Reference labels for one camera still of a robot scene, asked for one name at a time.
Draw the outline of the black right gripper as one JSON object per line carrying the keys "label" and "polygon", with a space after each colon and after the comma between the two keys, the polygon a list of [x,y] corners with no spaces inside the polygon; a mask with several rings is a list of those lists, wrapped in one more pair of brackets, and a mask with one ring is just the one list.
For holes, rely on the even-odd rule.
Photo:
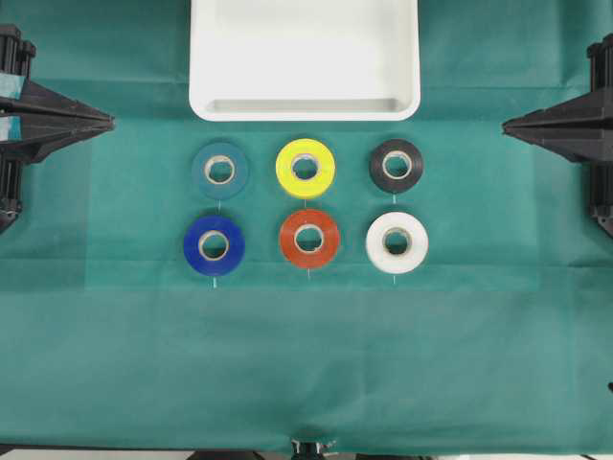
{"label": "black right gripper", "polygon": [[[587,48],[590,60],[590,92],[564,103],[538,109],[502,124],[504,134],[543,148],[573,163],[592,162],[589,175],[591,218],[612,237],[612,116],[598,122],[598,129],[550,128],[581,126],[599,120],[599,94],[605,109],[612,110],[612,41]],[[599,154],[599,131],[603,138]]]}

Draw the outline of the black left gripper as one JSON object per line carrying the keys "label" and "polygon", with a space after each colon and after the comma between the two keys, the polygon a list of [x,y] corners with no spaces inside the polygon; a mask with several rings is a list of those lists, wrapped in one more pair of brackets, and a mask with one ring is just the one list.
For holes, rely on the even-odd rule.
{"label": "black left gripper", "polygon": [[29,80],[35,56],[35,45],[22,38],[17,26],[1,25],[1,109],[10,113],[87,120],[82,126],[35,126],[23,131],[21,140],[1,143],[1,233],[17,221],[23,209],[21,177],[24,163],[40,163],[57,150],[88,141],[115,128],[111,115]]}

